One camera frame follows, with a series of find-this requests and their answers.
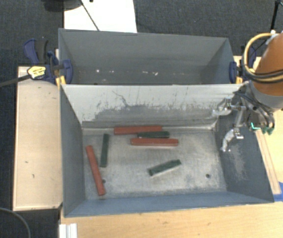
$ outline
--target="gray box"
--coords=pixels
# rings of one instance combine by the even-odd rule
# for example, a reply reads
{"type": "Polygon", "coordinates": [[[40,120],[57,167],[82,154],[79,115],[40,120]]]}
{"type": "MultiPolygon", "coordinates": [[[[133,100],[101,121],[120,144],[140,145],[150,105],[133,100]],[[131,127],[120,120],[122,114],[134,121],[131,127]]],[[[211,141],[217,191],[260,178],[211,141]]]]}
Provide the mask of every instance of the gray box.
{"type": "Polygon", "coordinates": [[[238,89],[227,84],[227,39],[60,29],[59,51],[74,65],[60,97],[65,217],[274,201],[252,132],[242,129],[245,139],[220,151],[235,114],[212,111],[238,89]],[[113,135],[114,126],[143,124],[162,125],[179,145],[132,146],[135,135],[113,135]],[[98,196],[85,146],[99,162],[104,133],[106,194],[98,196]],[[147,172],[175,159],[178,168],[147,172]]]}

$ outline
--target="red stick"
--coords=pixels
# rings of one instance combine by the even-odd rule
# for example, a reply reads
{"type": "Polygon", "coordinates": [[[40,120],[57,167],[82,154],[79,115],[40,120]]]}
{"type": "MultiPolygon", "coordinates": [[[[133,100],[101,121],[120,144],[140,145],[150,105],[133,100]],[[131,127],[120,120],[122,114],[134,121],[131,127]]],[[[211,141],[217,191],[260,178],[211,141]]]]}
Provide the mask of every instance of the red stick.
{"type": "Polygon", "coordinates": [[[152,125],[152,126],[115,127],[114,135],[137,134],[140,132],[151,132],[151,131],[162,131],[162,126],[152,125]]]}
{"type": "Polygon", "coordinates": [[[90,166],[91,166],[91,170],[92,170],[92,174],[93,174],[93,177],[94,177],[97,193],[98,193],[99,196],[102,196],[106,193],[106,191],[105,191],[105,188],[104,188],[104,184],[103,184],[103,181],[102,181],[100,170],[98,169],[98,164],[97,164],[97,161],[96,161],[96,158],[95,158],[93,147],[91,145],[88,145],[85,149],[86,149],[88,161],[89,161],[90,166]]]}
{"type": "Polygon", "coordinates": [[[175,138],[132,138],[131,145],[138,146],[177,146],[178,139],[175,138]]]}

